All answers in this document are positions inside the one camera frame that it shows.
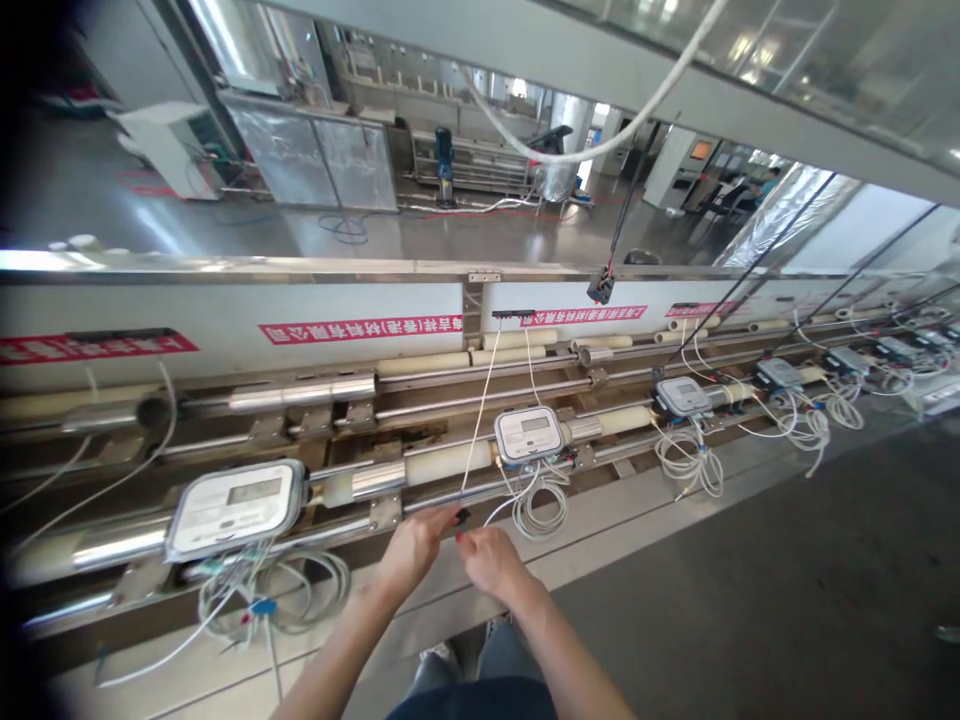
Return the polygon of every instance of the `sneaker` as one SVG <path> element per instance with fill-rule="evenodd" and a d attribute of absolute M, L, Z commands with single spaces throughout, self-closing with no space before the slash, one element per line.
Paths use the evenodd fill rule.
<path fill-rule="evenodd" d="M 439 645 L 434 645 L 432 648 L 424 650 L 420 653 L 420 662 L 423 662 L 430 655 L 436 655 L 441 660 L 446 660 L 452 665 L 459 665 L 457 662 L 457 654 L 453 651 L 453 645 L 449 641 L 444 640 Z"/>
<path fill-rule="evenodd" d="M 484 638 L 484 644 L 490 642 L 490 638 L 493 637 L 493 634 L 497 631 L 501 625 L 513 624 L 513 615 L 510 613 L 504 613 L 503 615 L 497 615 L 493 620 L 487 620 L 487 635 Z"/>

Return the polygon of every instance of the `red banner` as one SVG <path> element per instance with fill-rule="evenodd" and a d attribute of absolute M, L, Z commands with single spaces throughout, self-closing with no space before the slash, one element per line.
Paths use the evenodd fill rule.
<path fill-rule="evenodd" d="M 734 303 L 732 302 L 725 302 L 717 311 L 718 314 L 726 315 L 733 310 L 733 305 Z M 689 307 L 677 307 L 674 305 L 667 311 L 667 314 L 664 315 L 664 317 L 703 317 L 704 315 L 709 315 L 716 306 L 717 303 L 697 303 L 696 305 L 690 303 Z M 747 303 L 744 303 L 737 308 L 737 312 L 747 312 Z"/>
<path fill-rule="evenodd" d="M 611 320 L 638 320 L 646 312 L 646 305 L 628 305 L 618 308 L 591 308 L 589 310 L 539 310 L 531 317 L 521 318 L 520 327 L 541 325 L 570 325 L 571 323 L 610 322 Z"/>
<path fill-rule="evenodd" d="M 183 335 L 168 335 L 142 340 L 104 340 L 77 342 L 66 335 L 37 335 L 22 338 L 0 338 L 0 365 L 33 365 L 46 362 L 100 360 L 138 355 L 169 355 L 197 352 L 200 348 Z"/>
<path fill-rule="evenodd" d="M 302 345 L 315 342 L 371 340 L 404 335 L 434 335 L 463 332 L 463 316 L 432 315 L 412 318 L 373 318 L 336 322 L 281 323 L 259 325 L 274 345 Z"/>

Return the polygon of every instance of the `glass panel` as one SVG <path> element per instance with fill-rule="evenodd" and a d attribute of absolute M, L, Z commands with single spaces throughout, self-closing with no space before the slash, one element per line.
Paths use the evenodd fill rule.
<path fill-rule="evenodd" d="M 674 51 L 711 0 L 563 0 Z M 699 59 L 714 69 L 960 175 L 960 3 L 731 0 Z"/>

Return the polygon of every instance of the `factory floor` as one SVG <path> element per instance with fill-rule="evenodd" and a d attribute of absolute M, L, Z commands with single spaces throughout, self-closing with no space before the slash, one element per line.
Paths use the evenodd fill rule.
<path fill-rule="evenodd" d="M 641 718 L 957 717 L 960 646 L 933 629 L 960 624 L 958 436 L 849 452 L 554 598 Z M 416 664 L 345 717 L 385 716 Z"/>
<path fill-rule="evenodd" d="M 587 187 L 598 202 L 535 213 L 423 219 L 422 213 L 366 217 L 364 230 L 336 234 L 336 213 L 279 209 L 272 203 L 182 201 L 144 195 L 162 187 L 157 176 L 123 151 L 108 120 L 40 118 L 14 171 L 0 215 L 0 247 L 46 249 L 79 234 L 106 248 L 188 256 L 266 255 L 494 262 L 603 263 L 620 213 L 626 181 L 593 174 Z M 398 186 L 409 205 L 432 205 L 435 190 Z M 487 204 L 496 196 L 467 196 Z M 698 216 L 670 218 L 634 196 L 618 259 L 646 250 L 665 265 L 709 265 L 733 230 Z"/>

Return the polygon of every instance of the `jeans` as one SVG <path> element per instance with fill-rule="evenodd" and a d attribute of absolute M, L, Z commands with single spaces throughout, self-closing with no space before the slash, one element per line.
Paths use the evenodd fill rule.
<path fill-rule="evenodd" d="M 523 677 L 545 682 L 540 666 L 533 659 L 520 637 L 520 631 L 513 623 L 500 625 L 480 651 L 477 680 L 498 677 Z M 461 682 L 463 673 L 458 665 L 430 653 L 417 668 L 413 685 L 404 700 L 427 690 L 458 685 Z"/>

